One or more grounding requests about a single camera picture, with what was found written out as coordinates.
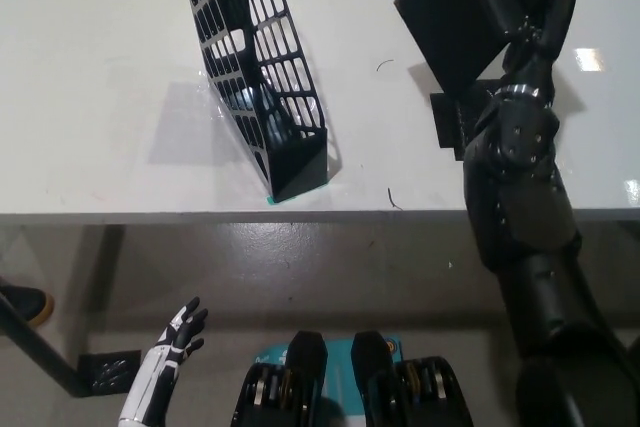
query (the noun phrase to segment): black plastic basket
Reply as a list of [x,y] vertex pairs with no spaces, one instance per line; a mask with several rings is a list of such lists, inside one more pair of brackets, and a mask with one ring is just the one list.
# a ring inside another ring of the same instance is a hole
[[327,130],[286,0],[191,0],[210,83],[282,201],[327,182]]

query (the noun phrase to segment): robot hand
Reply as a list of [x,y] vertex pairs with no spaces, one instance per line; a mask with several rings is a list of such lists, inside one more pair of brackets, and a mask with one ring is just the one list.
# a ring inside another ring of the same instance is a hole
[[120,414],[118,427],[160,427],[165,417],[180,365],[204,345],[193,338],[204,329],[207,309],[194,314],[196,297],[169,322],[156,345],[149,350]]

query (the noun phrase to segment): floor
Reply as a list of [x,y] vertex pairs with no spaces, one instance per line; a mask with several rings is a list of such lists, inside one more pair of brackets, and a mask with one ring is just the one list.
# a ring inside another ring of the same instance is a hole
[[[626,342],[640,333],[635,225],[585,224],[583,266]],[[0,276],[55,294],[40,332],[64,356],[146,350],[199,295],[205,347],[185,365],[168,425],[228,425],[262,348],[298,329],[327,338],[377,328],[405,357],[444,355],[478,426],[516,425],[518,360],[492,275],[465,222],[9,227]],[[114,426],[123,396],[69,399],[0,337],[3,425]]]

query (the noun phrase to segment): shoe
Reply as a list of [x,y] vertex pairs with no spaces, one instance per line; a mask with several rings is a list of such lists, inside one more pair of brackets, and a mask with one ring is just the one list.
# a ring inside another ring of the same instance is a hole
[[0,296],[4,297],[31,327],[42,325],[53,313],[53,297],[40,289],[0,285]]

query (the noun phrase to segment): white table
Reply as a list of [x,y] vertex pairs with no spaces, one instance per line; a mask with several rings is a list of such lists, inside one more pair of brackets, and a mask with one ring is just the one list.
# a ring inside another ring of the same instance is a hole
[[[393,0],[288,1],[334,160],[328,186],[273,206],[208,90],[189,0],[0,0],[0,222],[461,214],[437,85]],[[558,163],[583,218],[640,218],[638,31],[633,0],[579,0],[557,65]]]

